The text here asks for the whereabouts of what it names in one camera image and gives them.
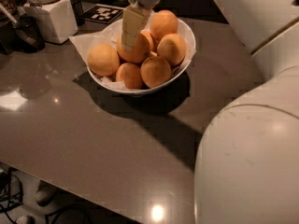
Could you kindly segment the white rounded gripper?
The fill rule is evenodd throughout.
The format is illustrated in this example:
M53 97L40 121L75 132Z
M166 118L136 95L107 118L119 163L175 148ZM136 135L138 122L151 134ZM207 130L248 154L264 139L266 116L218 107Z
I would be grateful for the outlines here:
M131 50L138 35L146 27L151 11L161 0L128 0L131 4L123 11L121 44Z

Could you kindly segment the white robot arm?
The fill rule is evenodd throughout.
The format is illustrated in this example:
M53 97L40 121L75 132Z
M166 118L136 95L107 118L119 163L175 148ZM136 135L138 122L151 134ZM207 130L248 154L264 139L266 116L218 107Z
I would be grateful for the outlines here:
M264 83L206 127L179 224L299 224L298 0L214 1Z

